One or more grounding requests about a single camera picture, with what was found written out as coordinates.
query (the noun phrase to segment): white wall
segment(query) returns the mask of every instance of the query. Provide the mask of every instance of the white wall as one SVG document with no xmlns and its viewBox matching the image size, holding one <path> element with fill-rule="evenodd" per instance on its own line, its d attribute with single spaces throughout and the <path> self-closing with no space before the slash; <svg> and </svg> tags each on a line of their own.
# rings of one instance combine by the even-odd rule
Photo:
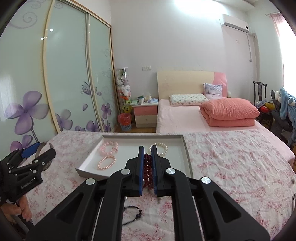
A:
<svg viewBox="0 0 296 241">
<path fill-rule="evenodd" d="M 76 0 L 111 25 L 111 8 L 109 0 Z"/>
<path fill-rule="evenodd" d="M 256 71 L 246 34 L 222 30 L 219 22 L 221 13 L 245 21 L 247 15 L 214 1 L 200 2 L 186 9 L 174 0 L 110 1 L 115 67 L 129 67 L 133 98 L 146 91 L 158 97 L 159 70 L 224 72 L 232 96 L 249 98 Z M 254 59 L 252 38 L 250 44 Z M 143 72 L 142 66 L 152 71 Z"/>
<path fill-rule="evenodd" d="M 257 80 L 267 84 L 267 99 L 271 99 L 270 91 L 279 90 L 284 83 L 279 38 L 272 19 L 266 16 L 278 10 L 269 0 L 259 0 L 254 6 L 247 15 L 251 31 L 256 33 L 258 41 Z"/>
</svg>

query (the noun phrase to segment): black beaded bracelet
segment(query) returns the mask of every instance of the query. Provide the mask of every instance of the black beaded bracelet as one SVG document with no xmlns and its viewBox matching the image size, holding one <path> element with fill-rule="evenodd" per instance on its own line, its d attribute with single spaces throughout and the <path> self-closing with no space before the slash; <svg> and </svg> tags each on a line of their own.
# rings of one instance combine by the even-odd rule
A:
<svg viewBox="0 0 296 241">
<path fill-rule="evenodd" d="M 136 206 L 127 206 L 127 207 L 124 207 L 123 210 L 126 210 L 127 208 L 136 208 L 136 209 L 139 210 L 139 213 L 136 215 L 136 217 L 133 220 L 128 221 L 127 223 L 124 223 L 122 226 L 127 225 L 129 223 L 132 223 L 132 222 L 134 222 L 134 221 L 136 221 L 136 220 L 138 220 L 138 219 L 140 219 L 142 217 L 142 210 L 140 208 L 138 208 Z"/>
</svg>

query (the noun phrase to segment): human hand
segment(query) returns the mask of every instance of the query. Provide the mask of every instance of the human hand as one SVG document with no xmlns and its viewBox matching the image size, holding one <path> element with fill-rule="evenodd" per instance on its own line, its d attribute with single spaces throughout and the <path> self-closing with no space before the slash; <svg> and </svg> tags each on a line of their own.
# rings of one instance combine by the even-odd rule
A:
<svg viewBox="0 0 296 241">
<path fill-rule="evenodd" d="M 9 222 L 15 223 L 11 215 L 22 215 L 23 219 L 25 219 L 27 222 L 32 218 L 32 212 L 30 211 L 29 203 L 25 195 L 20 198 L 19 206 L 20 207 L 8 203 L 4 203 L 1 206 L 1 209 Z"/>
</svg>

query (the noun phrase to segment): frosted glass panel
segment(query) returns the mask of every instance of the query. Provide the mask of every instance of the frosted glass panel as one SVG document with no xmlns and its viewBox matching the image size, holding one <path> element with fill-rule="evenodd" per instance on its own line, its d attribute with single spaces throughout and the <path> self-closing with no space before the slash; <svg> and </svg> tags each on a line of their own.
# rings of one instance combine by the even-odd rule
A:
<svg viewBox="0 0 296 241">
<path fill-rule="evenodd" d="M 27 1 L 0 37 L 0 159 L 55 135 L 42 67 L 44 27 L 52 1 Z"/>
<path fill-rule="evenodd" d="M 56 1 L 46 46 L 48 85 L 61 130 L 99 131 L 89 87 L 86 14 Z"/>
<path fill-rule="evenodd" d="M 109 28 L 93 16 L 90 17 L 90 58 L 103 129 L 110 132 L 116 125 L 118 110 L 113 88 Z"/>
</svg>

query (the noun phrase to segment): curtain rod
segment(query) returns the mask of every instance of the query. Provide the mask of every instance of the curtain rod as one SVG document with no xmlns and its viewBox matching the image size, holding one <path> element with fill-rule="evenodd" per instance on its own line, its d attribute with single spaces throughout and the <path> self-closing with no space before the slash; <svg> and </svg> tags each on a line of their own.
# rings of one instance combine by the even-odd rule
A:
<svg viewBox="0 0 296 241">
<path fill-rule="evenodd" d="M 270 15 L 272 14 L 275 14 L 275 13 L 280 13 L 280 12 L 272 12 L 272 13 L 268 13 L 268 14 L 265 14 L 267 17 L 269 17 Z"/>
</svg>

